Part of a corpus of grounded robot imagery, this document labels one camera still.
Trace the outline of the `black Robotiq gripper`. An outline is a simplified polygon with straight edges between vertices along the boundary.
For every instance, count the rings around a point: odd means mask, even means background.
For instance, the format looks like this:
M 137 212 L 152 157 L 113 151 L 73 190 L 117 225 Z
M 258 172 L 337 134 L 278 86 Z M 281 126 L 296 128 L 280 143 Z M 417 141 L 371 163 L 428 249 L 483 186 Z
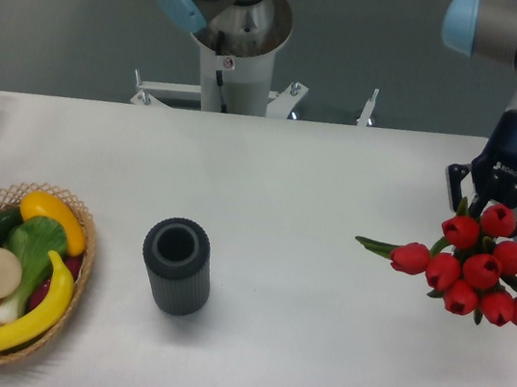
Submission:
M 452 212 L 465 199 L 462 183 L 470 172 L 479 200 L 517 208 L 517 112 L 505 112 L 480 154 L 469 164 L 449 164 L 446 184 Z M 512 237 L 517 237 L 517 221 Z

